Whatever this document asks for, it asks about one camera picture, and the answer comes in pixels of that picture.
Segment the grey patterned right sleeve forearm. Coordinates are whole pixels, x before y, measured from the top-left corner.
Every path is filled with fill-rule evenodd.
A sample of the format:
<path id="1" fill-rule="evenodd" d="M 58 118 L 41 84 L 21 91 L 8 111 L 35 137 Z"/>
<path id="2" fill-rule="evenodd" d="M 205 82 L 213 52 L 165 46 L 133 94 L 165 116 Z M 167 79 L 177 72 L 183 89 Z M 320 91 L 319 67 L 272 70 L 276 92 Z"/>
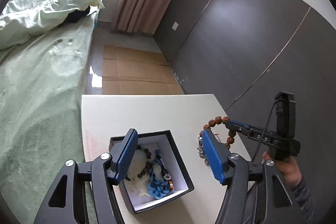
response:
<path id="1" fill-rule="evenodd" d="M 304 177 L 301 178 L 300 182 L 291 188 L 297 201 L 300 211 L 303 215 L 303 221 L 307 224 L 319 223 L 318 215 L 315 211 L 315 206 L 310 198 L 309 188 L 307 187 Z"/>

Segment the person's right hand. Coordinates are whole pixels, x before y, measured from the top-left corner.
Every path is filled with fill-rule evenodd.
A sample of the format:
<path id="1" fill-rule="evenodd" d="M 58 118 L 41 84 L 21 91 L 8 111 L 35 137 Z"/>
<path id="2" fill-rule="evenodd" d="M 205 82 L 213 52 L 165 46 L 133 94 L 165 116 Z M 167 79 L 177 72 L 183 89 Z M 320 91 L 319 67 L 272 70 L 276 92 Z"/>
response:
<path id="1" fill-rule="evenodd" d="M 264 160 L 275 161 L 276 167 L 280 170 L 286 183 L 290 188 L 296 187 L 302 180 L 302 173 L 299 170 L 298 164 L 294 157 L 290 157 L 288 161 L 276 161 L 274 160 L 267 151 L 262 155 Z"/>

